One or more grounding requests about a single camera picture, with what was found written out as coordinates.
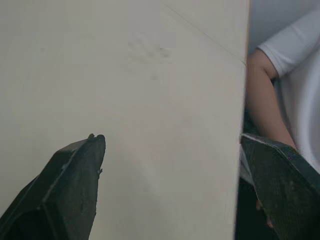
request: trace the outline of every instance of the white surface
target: white surface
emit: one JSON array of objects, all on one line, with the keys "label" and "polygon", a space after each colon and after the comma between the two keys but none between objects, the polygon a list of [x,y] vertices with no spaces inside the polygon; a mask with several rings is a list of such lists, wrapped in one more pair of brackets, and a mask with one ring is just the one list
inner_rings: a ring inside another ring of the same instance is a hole
[{"label": "white surface", "polygon": [[188,3],[193,16],[220,12],[199,22],[214,34],[239,20],[229,52],[168,2],[1,1],[0,211],[56,150],[104,134],[91,240],[231,240],[242,3],[235,15],[233,0]]}]

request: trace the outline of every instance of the black plastic piece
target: black plastic piece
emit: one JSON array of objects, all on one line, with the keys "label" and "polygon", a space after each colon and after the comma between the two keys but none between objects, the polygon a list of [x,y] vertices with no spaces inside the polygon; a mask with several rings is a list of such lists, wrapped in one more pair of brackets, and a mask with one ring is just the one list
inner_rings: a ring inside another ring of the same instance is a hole
[{"label": "black plastic piece", "polygon": [[0,218],[0,240],[88,240],[105,149],[91,134],[57,151]]}]

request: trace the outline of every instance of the person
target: person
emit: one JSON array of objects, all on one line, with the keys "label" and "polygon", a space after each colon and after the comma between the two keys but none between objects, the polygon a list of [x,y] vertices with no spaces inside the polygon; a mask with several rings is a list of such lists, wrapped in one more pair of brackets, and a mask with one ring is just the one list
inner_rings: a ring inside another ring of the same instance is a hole
[{"label": "person", "polygon": [[[259,45],[249,55],[246,110],[261,136],[293,147],[320,173],[320,159],[308,158],[300,145],[303,139],[296,131],[299,121],[297,111],[294,111],[299,105],[294,98],[306,84],[306,79],[300,79],[299,73],[308,69],[316,56],[320,56],[319,6]],[[320,65],[318,71],[320,83]],[[279,81],[274,87],[272,80],[275,78]],[[253,184],[243,151],[241,154],[240,177]]]}]

